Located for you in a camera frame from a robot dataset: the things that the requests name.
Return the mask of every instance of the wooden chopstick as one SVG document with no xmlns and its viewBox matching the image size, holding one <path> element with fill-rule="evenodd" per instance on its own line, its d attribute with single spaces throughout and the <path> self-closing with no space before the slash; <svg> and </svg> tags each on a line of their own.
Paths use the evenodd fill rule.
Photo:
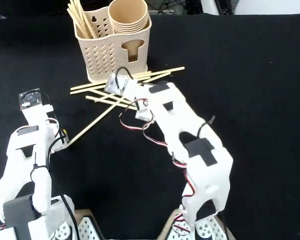
<svg viewBox="0 0 300 240">
<path fill-rule="evenodd" d="M 166 72 L 163 74 L 160 74 L 158 76 L 152 77 L 150 79 L 147 79 L 144 81 L 144 83 L 150 83 L 154 80 L 163 78 L 165 76 L 170 75 L 171 72 Z M 67 147 L 69 147 L 70 145 L 72 145 L 76 140 L 78 140 L 83 134 L 85 134 L 87 131 L 89 131 L 89 129 L 91 129 L 97 122 L 99 122 L 104 116 L 106 116 L 108 113 L 111 112 L 112 109 L 114 109 L 118 104 L 120 104 L 120 102 L 124 99 L 124 97 L 121 97 L 119 100 L 117 100 L 112 106 L 110 106 L 107 110 L 105 110 L 100 116 L 98 116 L 94 121 L 92 121 L 88 126 L 86 126 L 81 132 L 79 132 L 73 139 L 71 139 L 71 141 L 68 143 Z"/>
<path fill-rule="evenodd" d="M 150 76 L 144 76 L 144 77 L 136 77 L 136 79 L 138 81 L 143 81 L 143 80 L 147 80 L 147 79 L 150 79 L 151 77 Z M 98 82 L 92 82 L 92 83 L 88 83 L 88 84 L 84 84 L 84 85 L 79 85 L 79 86 L 74 86 L 74 87 L 71 87 L 70 90 L 73 91 L 73 90 L 78 90 L 78 89 L 84 89 L 84 88 L 88 88 L 88 87 L 93 87 L 93 86 L 98 86 L 98 85 L 101 85 L 101 84 L 105 84 L 108 80 L 101 80 L 101 81 L 98 81 Z"/>
<path fill-rule="evenodd" d="M 98 95 L 101 95 L 101 96 L 104 96 L 104 97 L 107 97 L 107 98 L 110 98 L 110 99 L 114 99 L 114 100 L 119 100 L 120 99 L 120 97 L 111 95 L 109 93 L 105 93 L 103 91 L 98 91 L 98 90 L 95 90 L 95 89 L 91 89 L 91 90 L 89 90 L 89 92 L 92 92 L 94 94 L 98 94 Z M 128 101 L 128 100 L 121 100 L 121 102 L 125 103 L 125 104 L 131 104 L 131 102 Z"/>
<path fill-rule="evenodd" d="M 168 76 L 168 75 L 170 75 L 170 74 L 171 74 L 171 72 L 169 71 L 169 72 L 160 74 L 160 75 L 158 75 L 158 76 L 154 76 L 154 77 L 152 77 L 152 78 L 149 78 L 149 79 L 147 79 L 147 80 L 145 80 L 145 81 L 143 81 L 143 82 L 144 82 L 144 83 L 150 83 L 150 82 L 152 82 L 152 81 L 154 81 L 154 80 L 163 78 L 163 77 Z M 89 90 L 104 89 L 105 87 L 106 87 L 106 85 L 93 86 L 93 87 L 88 87 L 88 88 L 84 88 L 84 89 L 79 89 L 79 90 L 76 90 L 76 91 L 72 91 L 72 92 L 70 92 L 70 94 L 71 94 L 71 95 L 72 95 L 72 94 L 79 94 L 79 93 L 87 92 L 87 91 L 89 91 Z"/>
<path fill-rule="evenodd" d="M 120 104 L 120 101 L 123 100 L 124 97 L 122 97 L 120 100 L 116 101 L 112 106 L 110 106 L 107 110 L 105 110 L 100 116 L 98 116 L 95 120 L 93 120 L 88 126 L 86 126 L 81 132 L 79 132 L 74 138 L 71 139 L 71 141 L 68 143 L 66 147 L 69 147 L 72 145 L 78 138 L 80 138 L 83 134 L 89 131 L 97 122 L 99 122 L 101 119 L 103 119 L 108 113 L 111 112 L 112 109 L 116 107 L 116 104 Z"/>
<path fill-rule="evenodd" d="M 79 20 L 76 18 L 76 16 L 74 15 L 74 13 L 69 9 L 67 8 L 66 9 L 67 12 L 69 13 L 70 17 L 72 18 L 74 24 L 76 25 L 76 27 L 79 29 L 79 31 L 81 32 L 81 34 L 86 38 L 88 39 L 89 36 L 88 36 L 88 33 L 86 32 L 85 29 L 83 29 L 83 27 L 80 25 L 80 22 Z"/>
<path fill-rule="evenodd" d="M 101 102 L 101 103 L 105 103 L 105 104 L 110 104 L 110 105 L 116 104 L 118 107 L 128 108 L 128 109 L 135 110 L 135 111 L 137 110 L 137 108 L 135 106 L 129 106 L 127 104 L 116 103 L 115 101 L 109 101 L 109 100 L 105 100 L 105 99 L 100 99 L 100 98 L 94 97 L 94 96 L 86 95 L 85 98 L 89 99 L 89 100 L 93 100 L 93 101 L 98 101 L 98 102 Z"/>
<path fill-rule="evenodd" d="M 144 72 L 144 74 L 150 74 L 150 73 L 151 73 L 151 71 Z M 136 74 L 136 75 L 132 75 L 132 76 L 135 79 L 138 79 L 139 81 L 151 78 L 150 76 L 142 76 L 141 73 L 139 73 L 139 74 L 140 75 Z M 74 87 L 71 87 L 70 90 L 73 91 L 73 90 L 78 90 L 78 89 L 84 89 L 84 88 L 88 88 L 88 87 L 93 87 L 93 86 L 105 84 L 107 81 L 108 81 L 108 79 L 101 80 L 101 81 L 98 81 L 98 82 L 92 82 L 92 83 L 88 83 L 88 84 L 84 84 L 84 85 L 74 86 Z"/>
<path fill-rule="evenodd" d="M 171 69 L 167 69 L 167 70 L 163 70 L 163 71 L 156 71 L 156 72 L 152 72 L 149 74 L 145 74 L 142 75 L 143 77 L 149 77 L 149 76 L 155 76 L 155 75 L 159 75 L 159 74 L 165 74 L 165 73 L 172 73 L 172 72 L 176 72 L 176 71 L 181 71 L 184 70 L 185 67 L 181 66 L 181 67 L 176 67 L 176 68 L 171 68 Z"/>
</svg>

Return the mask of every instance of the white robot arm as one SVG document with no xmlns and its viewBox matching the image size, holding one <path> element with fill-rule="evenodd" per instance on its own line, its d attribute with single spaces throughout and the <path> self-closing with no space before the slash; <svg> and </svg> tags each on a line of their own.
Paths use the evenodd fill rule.
<svg viewBox="0 0 300 240">
<path fill-rule="evenodd" d="M 126 76 L 117 75 L 116 79 L 113 74 L 105 91 L 135 102 L 136 118 L 149 124 L 157 122 L 173 163 L 185 169 L 187 184 L 179 210 L 190 229 L 194 229 L 196 221 L 222 211 L 230 190 L 233 159 L 209 123 L 196 115 L 177 87 L 172 82 L 142 86 Z M 182 132 L 197 138 L 183 144 L 179 137 Z"/>
<path fill-rule="evenodd" d="M 15 130 L 8 143 L 7 162 L 0 179 L 0 221 L 5 223 L 0 240 L 49 239 L 64 222 L 72 226 L 62 198 L 51 196 L 52 180 L 48 171 L 50 153 L 66 148 L 69 140 L 60 131 L 59 122 L 48 117 L 47 113 L 54 109 L 51 104 L 42 105 L 38 89 L 21 93 L 19 97 L 20 109 L 29 125 Z M 21 188 L 31 181 L 33 194 L 16 198 Z M 74 212 L 71 198 L 64 197 Z"/>
</svg>

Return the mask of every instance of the beige utensil caddy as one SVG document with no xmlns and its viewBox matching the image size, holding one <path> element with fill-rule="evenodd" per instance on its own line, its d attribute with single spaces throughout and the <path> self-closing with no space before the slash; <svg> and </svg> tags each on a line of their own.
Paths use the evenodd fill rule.
<svg viewBox="0 0 300 240">
<path fill-rule="evenodd" d="M 82 51 L 90 82 L 97 83 L 108 79 L 109 75 L 121 66 L 128 68 L 132 74 L 148 70 L 148 45 L 152 26 L 150 17 L 145 29 L 139 32 L 114 34 L 107 6 L 86 11 L 85 14 L 99 38 L 82 38 L 75 25 L 74 33 Z M 133 40 L 142 40 L 143 44 L 138 48 L 137 55 L 128 56 L 128 50 L 123 48 L 123 44 Z"/>
</svg>

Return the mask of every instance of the table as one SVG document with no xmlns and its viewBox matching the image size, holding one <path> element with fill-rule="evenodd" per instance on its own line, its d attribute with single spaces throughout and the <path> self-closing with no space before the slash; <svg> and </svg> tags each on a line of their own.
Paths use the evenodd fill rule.
<svg viewBox="0 0 300 240">
<path fill-rule="evenodd" d="M 198 115 L 216 115 L 212 128 L 233 156 L 227 226 L 238 240 L 299 240 L 300 15 L 152 19 L 149 69 L 186 67 L 166 80 Z M 69 94 L 86 81 L 69 17 L 0 21 L 0 177 L 10 134 L 26 123 L 18 93 L 47 92 L 71 138 L 108 107 Z M 53 154 L 51 170 L 105 238 L 155 238 L 185 180 L 163 147 L 120 126 L 120 112 Z M 155 126 L 149 134 L 161 137 Z"/>
</svg>

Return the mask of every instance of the paper cup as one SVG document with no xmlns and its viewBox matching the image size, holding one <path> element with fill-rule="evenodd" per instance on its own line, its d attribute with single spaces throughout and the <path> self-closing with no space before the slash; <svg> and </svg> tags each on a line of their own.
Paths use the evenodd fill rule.
<svg viewBox="0 0 300 240">
<path fill-rule="evenodd" d="M 148 18 L 145 18 L 140 23 L 133 25 L 133 26 L 121 26 L 121 25 L 117 25 L 117 24 L 113 23 L 112 27 L 114 29 L 122 31 L 122 32 L 140 31 L 146 26 L 147 22 L 148 22 Z"/>
<path fill-rule="evenodd" d="M 114 25 L 133 27 L 148 18 L 148 6 L 144 0 L 114 0 L 108 15 Z"/>
</svg>

